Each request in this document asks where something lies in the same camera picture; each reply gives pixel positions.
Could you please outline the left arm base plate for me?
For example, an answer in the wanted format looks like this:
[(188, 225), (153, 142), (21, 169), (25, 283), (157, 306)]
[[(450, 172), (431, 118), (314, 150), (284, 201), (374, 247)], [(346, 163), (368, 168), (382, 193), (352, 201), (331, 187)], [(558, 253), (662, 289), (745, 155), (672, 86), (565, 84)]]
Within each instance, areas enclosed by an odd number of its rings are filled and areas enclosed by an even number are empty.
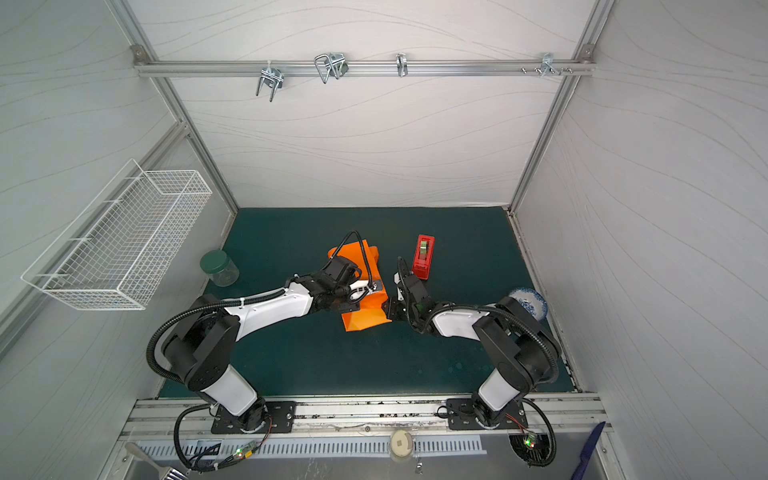
[(266, 401), (259, 398), (240, 415), (234, 415), (218, 406), (211, 426), (212, 434), (290, 433), (293, 428), (295, 409), (293, 401)]

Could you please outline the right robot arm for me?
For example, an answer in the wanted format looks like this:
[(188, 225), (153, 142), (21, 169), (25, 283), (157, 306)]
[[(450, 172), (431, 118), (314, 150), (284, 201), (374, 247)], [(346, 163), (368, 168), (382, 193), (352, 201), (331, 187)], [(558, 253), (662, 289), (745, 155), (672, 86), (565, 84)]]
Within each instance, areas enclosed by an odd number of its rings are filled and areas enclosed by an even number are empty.
[(497, 423), (538, 385), (559, 379), (560, 344), (516, 298), (486, 305), (438, 302), (414, 273), (394, 280), (397, 298), (388, 313), (419, 334), (476, 341), (490, 359), (491, 373), (472, 395), (479, 422)]

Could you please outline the orange wrapping paper sheet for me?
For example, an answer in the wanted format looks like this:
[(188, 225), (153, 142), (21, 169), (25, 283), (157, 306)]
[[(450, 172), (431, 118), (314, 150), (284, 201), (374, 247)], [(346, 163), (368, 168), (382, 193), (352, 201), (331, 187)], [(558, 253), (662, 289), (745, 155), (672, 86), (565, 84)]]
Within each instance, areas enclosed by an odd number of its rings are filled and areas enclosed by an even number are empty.
[[(379, 250), (376, 246), (370, 246), (366, 240), (363, 241), (364, 251), (368, 259), (375, 291), (368, 293), (360, 302), (360, 308), (357, 311), (343, 313), (341, 315), (347, 332), (362, 331), (379, 325), (390, 323), (385, 312), (384, 304), (389, 300), (389, 296), (383, 284), (381, 273), (378, 269)], [(354, 262), (361, 269), (360, 280), (364, 285), (368, 281), (368, 270), (364, 265), (362, 249), (357, 241), (345, 243), (340, 248), (339, 255)]]

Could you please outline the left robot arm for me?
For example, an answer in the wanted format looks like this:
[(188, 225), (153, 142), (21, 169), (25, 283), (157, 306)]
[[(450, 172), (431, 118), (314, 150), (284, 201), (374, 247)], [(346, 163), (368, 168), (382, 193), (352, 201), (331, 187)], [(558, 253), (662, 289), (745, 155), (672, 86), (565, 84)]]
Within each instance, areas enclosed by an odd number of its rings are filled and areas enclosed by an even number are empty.
[(259, 413), (259, 394), (231, 365), (237, 342), (278, 322), (316, 311), (357, 311), (376, 290), (369, 264), (359, 268), (333, 257), (316, 272), (289, 278), (261, 294), (213, 302), (200, 301), (164, 322), (146, 348), (149, 368), (184, 385), (234, 417)]

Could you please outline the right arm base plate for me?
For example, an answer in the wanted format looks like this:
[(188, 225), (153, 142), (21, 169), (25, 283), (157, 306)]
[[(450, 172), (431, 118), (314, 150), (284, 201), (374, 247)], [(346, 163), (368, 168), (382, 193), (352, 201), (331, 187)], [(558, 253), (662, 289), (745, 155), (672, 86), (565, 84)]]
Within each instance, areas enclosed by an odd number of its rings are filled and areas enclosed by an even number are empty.
[(436, 415), (445, 419), (452, 431), (512, 429), (525, 432), (528, 429), (524, 408), (516, 401), (494, 410), (478, 396), (449, 398), (437, 409)]

